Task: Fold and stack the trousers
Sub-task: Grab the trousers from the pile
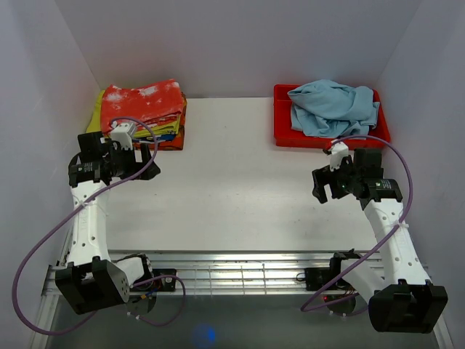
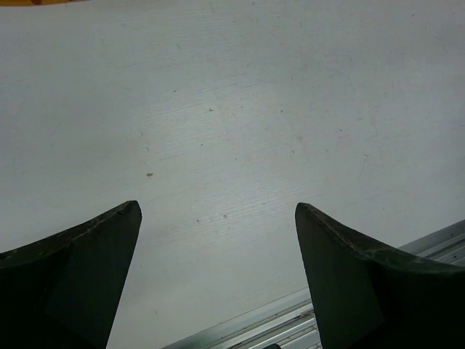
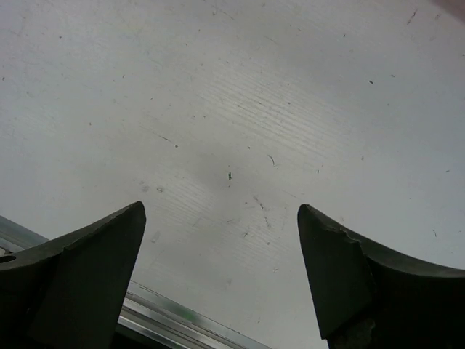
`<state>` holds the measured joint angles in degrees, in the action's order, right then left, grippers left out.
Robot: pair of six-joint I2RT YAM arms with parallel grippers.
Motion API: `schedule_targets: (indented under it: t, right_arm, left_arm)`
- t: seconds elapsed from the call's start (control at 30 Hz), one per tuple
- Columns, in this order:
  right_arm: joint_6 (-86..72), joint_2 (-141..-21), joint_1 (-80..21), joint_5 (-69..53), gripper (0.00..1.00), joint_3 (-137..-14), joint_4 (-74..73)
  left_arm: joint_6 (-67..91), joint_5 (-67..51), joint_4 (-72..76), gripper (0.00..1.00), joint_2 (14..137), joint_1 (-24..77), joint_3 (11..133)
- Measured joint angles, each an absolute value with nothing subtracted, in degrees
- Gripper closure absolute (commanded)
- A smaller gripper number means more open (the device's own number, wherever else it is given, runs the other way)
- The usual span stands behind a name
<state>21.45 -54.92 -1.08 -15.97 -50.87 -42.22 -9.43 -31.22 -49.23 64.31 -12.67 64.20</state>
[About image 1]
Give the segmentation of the light blue trousers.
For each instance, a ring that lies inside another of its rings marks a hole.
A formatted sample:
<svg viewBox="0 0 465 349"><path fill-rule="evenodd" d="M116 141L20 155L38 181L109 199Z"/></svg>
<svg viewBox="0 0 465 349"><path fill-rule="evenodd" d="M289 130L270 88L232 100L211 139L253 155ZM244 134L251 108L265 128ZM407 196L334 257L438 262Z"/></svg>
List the light blue trousers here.
<svg viewBox="0 0 465 349"><path fill-rule="evenodd" d="M317 80L288 92L291 128L307 137L367 135L376 128L380 103L365 86Z"/></svg>

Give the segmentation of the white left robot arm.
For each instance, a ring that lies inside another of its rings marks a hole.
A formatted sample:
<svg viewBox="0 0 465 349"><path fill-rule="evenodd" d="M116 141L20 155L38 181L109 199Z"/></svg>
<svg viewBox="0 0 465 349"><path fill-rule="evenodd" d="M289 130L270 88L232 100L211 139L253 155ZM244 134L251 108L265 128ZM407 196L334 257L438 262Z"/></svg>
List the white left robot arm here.
<svg viewBox="0 0 465 349"><path fill-rule="evenodd" d="M161 170L150 146L142 144L138 161L128 142L108 139L101 132L78 136L80 151L68 165L74 207L73 232L67 265L57 271L55 284L75 313L81 315L129 301L130 288L149 289L154 273L145 254L112 261L107 244L110 186L116 179L151 180Z"/></svg>

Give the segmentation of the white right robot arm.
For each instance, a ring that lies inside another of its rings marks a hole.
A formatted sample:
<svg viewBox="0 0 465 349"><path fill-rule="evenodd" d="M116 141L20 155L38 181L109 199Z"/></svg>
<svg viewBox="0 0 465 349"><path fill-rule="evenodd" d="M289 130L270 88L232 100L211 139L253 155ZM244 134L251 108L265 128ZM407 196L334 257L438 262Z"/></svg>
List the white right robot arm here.
<svg viewBox="0 0 465 349"><path fill-rule="evenodd" d="M378 332L432 332L448 302L445 287L432 283L419 261L404 215L397 181L384 177L379 149L357 148L344 143L326 152L330 162L312 173L312 194L327 202L326 188L334 199L354 196L368 219L381 255L384 275L366 265L368 257L352 250L337 252L323 276L324 289L350 285L367 303L372 327Z"/></svg>

